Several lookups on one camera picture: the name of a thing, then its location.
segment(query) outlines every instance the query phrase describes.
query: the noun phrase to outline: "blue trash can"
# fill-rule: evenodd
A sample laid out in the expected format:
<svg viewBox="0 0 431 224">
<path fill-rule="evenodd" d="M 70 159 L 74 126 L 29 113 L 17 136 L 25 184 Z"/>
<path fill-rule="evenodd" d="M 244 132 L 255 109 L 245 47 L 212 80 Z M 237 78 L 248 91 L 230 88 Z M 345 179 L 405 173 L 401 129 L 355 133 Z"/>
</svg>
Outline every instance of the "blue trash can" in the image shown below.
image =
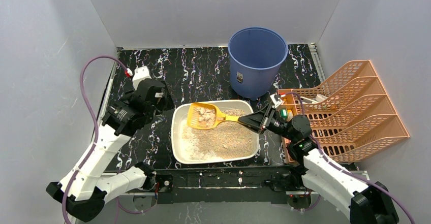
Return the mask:
<svg viewBox="0 0 431 224">
<path fill-rule="evenodd" d="M 272 86 L 288 48 L 276 32 L 249 27 L 229 41 L 230 83 L 240 96 L 256 100 Z"/>
</svg>

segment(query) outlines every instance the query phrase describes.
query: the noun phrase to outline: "yellow scoop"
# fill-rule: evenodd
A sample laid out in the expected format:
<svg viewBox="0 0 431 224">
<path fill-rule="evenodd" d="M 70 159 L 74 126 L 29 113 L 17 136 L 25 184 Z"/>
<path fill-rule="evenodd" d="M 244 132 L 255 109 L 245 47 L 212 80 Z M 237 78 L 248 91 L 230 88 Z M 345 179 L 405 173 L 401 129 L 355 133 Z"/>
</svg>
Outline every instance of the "yellow scoop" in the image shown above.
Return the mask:
<svg viewBox="0 0 431 224">
<path fill-rule="evenodd" d="M 239 116 L 229 116 L 220 109 L 208 103 L 192 103 L 187 115 L 187 126 L 194 129 L 213 129 L 221 122 L 236 121 Z"/>
</svg>

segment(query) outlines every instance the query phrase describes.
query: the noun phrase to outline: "litter box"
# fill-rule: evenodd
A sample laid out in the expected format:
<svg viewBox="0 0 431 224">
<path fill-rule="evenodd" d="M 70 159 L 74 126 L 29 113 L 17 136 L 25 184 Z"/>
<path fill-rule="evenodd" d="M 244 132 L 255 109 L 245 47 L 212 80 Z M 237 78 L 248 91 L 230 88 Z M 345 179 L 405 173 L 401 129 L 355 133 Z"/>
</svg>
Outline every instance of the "litter box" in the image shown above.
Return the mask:
<svg viewBox="0 0 431 224">
<path fill-rule="evenodd" d="M 230 109 L 239 109 L 246 112 L 246 114 L 253 113 L 252 107 L 245 101 L 242 100 L 225 100 L 225 101 L 208 101 L 205 103 L 211 103 L 220 108 L 220 110 L 230 110 Z M 187 120 L 187 113 L 189 112 L 190 104 L 181 105 L 176 108 L 173 119 L 172 119 L 172 128 L 171 128 L 171 141 L 172 141 L 172 151 L 174 153 L 174 157 L 183 164 L 207 164 L 207 163 L 216 163 L 216 162 L 231 162 L 237 161 L 241 159 L 248 159 L 256 155 L 259 151 L 259 135 L 253 134 L 253 150 L 250 155 L 245 155 L 243 157 L 237 158 L 210 158 L 210 159 L 191 159 L 189 158 L 183 151 L 187 145 L 181 145 L 181 135 L 180 135 L 180 125 L 182 121 Z"/>
</svg>

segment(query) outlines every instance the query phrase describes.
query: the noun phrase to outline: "sticker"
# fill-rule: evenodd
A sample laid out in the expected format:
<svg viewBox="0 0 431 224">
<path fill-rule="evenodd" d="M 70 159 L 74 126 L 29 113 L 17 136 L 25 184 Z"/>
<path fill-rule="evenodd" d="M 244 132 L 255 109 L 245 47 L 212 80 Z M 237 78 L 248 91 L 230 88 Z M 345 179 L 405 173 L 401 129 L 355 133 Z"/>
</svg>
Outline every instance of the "sticker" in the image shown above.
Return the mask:
<svg viewBox="0 0 431 224">
<path fill-rule="evenodd" d="M 238 81 L 238 83 L 242 83 L 242 74 L 239 72 L 236 72 L 236 81 Z"/>
</svg>

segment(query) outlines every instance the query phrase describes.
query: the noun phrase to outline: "black marble surface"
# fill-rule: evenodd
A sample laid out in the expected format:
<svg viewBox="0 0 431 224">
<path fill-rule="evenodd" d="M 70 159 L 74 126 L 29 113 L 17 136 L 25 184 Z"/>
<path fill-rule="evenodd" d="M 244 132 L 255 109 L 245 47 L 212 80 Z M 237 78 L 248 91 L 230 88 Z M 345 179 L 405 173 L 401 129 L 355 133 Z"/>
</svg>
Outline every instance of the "black marble surface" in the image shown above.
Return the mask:
<svg viewBox="0 0 431 224">
<path fill-rule="evenodd" d="M 203 101 L 241 99 L 230 87 L 229 53 L 227 47 L 124 50 L 119 59 L 132 71 L 148 66 L 153 78 L 165 80 L 175 106 Z M 278 88 L 309 88 L 320 84 L 308 45 L 289 45 L 289 54 L 270 91 L 249 104 L 254 111 L 269 103 L 269 95 Z M 132 82 L 117 67 L 108 105 L 132 89 Z M 136 162 L 145 161 L 155 169 L 207 168 L 235 166 L 283 165 L 284 152 L 281 138 L 272 132 L 260 136 L 258 153 L 246 160 L 215 164 L 185 165 L 179 163 L 171 147 L 170 129 L 174 110 L 155 117 L 151 124 L 139 130 L 130 142 L 122 147 L 109 164 L 107 172 L 122 170 Z"/>
</svg>

